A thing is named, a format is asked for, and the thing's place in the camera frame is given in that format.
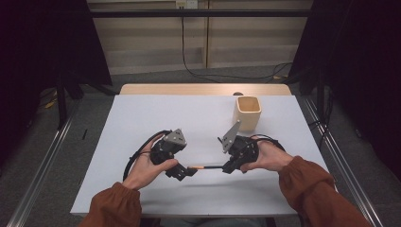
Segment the wall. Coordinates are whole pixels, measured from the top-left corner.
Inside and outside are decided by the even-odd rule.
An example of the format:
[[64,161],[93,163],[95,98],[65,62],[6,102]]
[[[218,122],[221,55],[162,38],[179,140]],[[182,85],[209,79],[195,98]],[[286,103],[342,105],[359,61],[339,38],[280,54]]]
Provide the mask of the wall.
[[[90,9],[174,9],[175,1],[88,0]],[[310,9],[310,0],[202,0],[199,9]],[[112,75],[184,69],[181,18],[94,19]],[[189,68],[292,61],[306,18],[184,18]]]

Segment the hand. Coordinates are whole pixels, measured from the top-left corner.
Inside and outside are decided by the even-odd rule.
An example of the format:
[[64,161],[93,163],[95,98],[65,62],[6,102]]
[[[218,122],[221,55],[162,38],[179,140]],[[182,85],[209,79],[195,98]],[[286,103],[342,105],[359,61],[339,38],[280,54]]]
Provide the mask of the hand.
[[269,141],[258,141],[257,145],[259,146],[259,156],[257,157],[256,162],[242,165],[241,171],[245,172],[255,168],[280,171],[293,159],[291,155],[285,153]]
[[151,162],[149,151],[151,151],[153,143],[159,140],[161,137],[162,135],[155,137],[144,147],[144,149],[141,150],[141,154],[136,159],[130,174],[122,183],[123,186],[127,187],[128,189],[139,190],[140,188],[145,187],[153,182],[153,180],[161,172],[166,171],[178,164],[176,159],[166,160],[157,166]]

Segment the wall socket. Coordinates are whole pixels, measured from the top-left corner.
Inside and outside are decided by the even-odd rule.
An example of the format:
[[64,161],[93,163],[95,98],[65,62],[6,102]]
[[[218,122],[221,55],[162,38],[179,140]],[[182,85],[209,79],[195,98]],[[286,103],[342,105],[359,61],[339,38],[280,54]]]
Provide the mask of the wall socket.
[[198,9],[198,0],[176,0],[176,9]]

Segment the orange sleeve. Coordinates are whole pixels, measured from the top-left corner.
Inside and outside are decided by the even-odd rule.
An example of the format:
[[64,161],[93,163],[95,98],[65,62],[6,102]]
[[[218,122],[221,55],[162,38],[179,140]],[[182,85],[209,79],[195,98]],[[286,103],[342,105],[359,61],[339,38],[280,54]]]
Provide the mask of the orange sleeve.
[[371,226],[357,208],[340,195],[333,177],[319,165],[296,156],[279,172],[288,204],[305,223],[318,226]]
[[115,183],[92,198],[89,213],[79,227],[139,226],[142,214],[139,196],[139,191]]

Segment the cup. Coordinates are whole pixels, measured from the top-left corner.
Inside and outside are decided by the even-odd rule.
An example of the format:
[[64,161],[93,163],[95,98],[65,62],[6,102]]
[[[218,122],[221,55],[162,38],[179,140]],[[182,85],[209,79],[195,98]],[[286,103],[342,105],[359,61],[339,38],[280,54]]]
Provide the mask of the cup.
[[255,96],[239,96],[234,107],[233,124],[241,121],[239,131],[253,131],[259,121],[262,107]]

